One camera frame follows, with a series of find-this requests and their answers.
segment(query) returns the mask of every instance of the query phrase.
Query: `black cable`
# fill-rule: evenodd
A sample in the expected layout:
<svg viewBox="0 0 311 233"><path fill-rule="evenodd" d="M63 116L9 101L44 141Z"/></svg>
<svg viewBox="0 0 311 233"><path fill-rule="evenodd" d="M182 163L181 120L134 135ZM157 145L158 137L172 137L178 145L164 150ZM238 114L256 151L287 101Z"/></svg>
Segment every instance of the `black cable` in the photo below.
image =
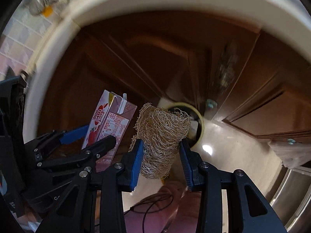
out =
<svg viewBox="0 0 311 233"><path fill-rule="evenodd" d="M149 199L152 199L152 198L155 198L155 197L158 197L158 196L163 196L163 195L168 195L168 194L160 194L160 195L157 195L157 196L153 196L153 197L148 197L148 200L142 200L140 203L138 204L135 204L134 206L130 207L130 209L128 211L126 211L124 213L124 215L126 215L127 213L129 213L130 211L133 211L134 213L138 213L138 214L144 214L144 217L142 219L142 233L145 233L145 219L146 219L146 216L147 214L152 214L152 213L156 213L156 212L159 212L159 211L162 211L164 209L166 209L167 207L169 207L172 203L173 203L173 200L174 200L174 197L173 195L169 195L167 198L159 198L157 199L156 201L150 201ZM155 205L157 202L160 202L160 201L165 201L165 200L168 200L169 198L172 198L171 202L166 205L165 207L161 208L161 209L158 209L158 210L155 210L155 211L151 211L149 212L149 210L153 207L153 205ZM145 204L149 204L149 203L152 203L150 205L150 207L145 211L145 212L139 212L139 211L135 211L134 209L138 206L141 206L141 205L145 205Z"/></svg>

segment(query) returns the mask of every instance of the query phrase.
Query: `wooden cabinet door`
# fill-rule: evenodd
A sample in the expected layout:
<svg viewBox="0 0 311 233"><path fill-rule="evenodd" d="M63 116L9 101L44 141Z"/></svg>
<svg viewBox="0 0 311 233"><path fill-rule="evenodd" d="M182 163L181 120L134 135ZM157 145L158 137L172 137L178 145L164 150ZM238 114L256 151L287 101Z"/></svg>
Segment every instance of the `wooden cabinet door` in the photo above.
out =
<svg viewBox="0 0 311 233"><path fill-rule="evenodd" d="M284 89L274 99L231 124L255 136L311 130L311 101Z"/></svg>
<svg viewBox="0 0 311 233"><path fill-rule="evenodd" d="M240 79L214 116L257 138L311 130L310 64L262 32Z"/></svg>
<svg viewBox="0 0 311 233"><path fill-rule="evenodd" d="M158 11L125 15L87 27L158 95L204 112L208 97L221 104L242 71L258 32L206 13ZM234 78L217 95L217 68L225 47L237 44Z"/></svg>

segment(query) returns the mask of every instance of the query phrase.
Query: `nutrition label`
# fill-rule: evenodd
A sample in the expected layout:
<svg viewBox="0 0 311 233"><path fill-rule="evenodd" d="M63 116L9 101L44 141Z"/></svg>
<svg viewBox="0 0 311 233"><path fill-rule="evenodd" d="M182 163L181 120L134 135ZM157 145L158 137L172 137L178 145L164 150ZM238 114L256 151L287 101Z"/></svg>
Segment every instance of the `nutrition label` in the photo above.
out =
<svg viewBox="0 0 311 233"><path fill-rule="evenodd" d="M118 147L120 143L123 133L125 132L128 122L129 122L129 119L121 117L115 113L110 112L108 114L107 119L100 132L98 140L103 139L104 137L107 137L108 135L113 135L116 138L117 143L116 143L116 146L113 149L111 149L105 156L97 160L98 163L104 163L104 164L111 163L111 160L116 152L116 148Z"/></svg>

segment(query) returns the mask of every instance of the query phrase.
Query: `tile wall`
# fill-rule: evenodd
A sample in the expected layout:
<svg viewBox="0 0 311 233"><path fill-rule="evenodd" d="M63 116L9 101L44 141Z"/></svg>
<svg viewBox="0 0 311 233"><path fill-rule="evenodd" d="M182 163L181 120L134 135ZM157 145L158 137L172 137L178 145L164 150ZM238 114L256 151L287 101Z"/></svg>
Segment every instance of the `tile wall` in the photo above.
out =
<svg viewBox="0 0 311 233"><path fill-rule="evenodd" d="M48 18L32 16L28 8L18 6L0 36L0 81L9 66L15 74L26 69L39 40L58 17L55 12Z"/></svg>

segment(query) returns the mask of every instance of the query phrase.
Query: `blue gripper pad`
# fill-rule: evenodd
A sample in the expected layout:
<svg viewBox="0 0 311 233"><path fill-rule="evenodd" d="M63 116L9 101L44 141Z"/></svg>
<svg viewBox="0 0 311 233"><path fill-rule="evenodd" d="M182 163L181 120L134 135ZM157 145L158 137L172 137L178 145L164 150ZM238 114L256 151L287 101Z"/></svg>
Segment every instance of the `blue gripper pad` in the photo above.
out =
<svg viewBox="0 0 311 233"><path fill-rule="evenodd" d="M124 164L124 172L118 177L119 190L132 192L137 186L142 158L144 156L144 142L137 139L133 150L122 157L121 163Z"/></svg>
<svg viewBox="0 0 311 233"><path fill-rule="evenodd" d="M140 139L136 141L133 151L136 151L136 157L132 166L130 189L133 191L137 186L140 168L142 166L142 158L144 156L144 142Z"/></svg>
<svg viewBox="0 0 311 233"><path fill-rule="evenodd" d="M202 185L205 183L205 178L200 174L198 166L202 162L202 159L200 154L190 150L186 138L179 143L179 156L188 188L191 191L201 191Z"/></svg>
<svg viewBox="0 0 311 233"><path fill-rule="evenodd" d="M61 144L71 144L72 142L85 137L89 126L84 125L74 130L64 133L63 137L59 140Z"/></svg>

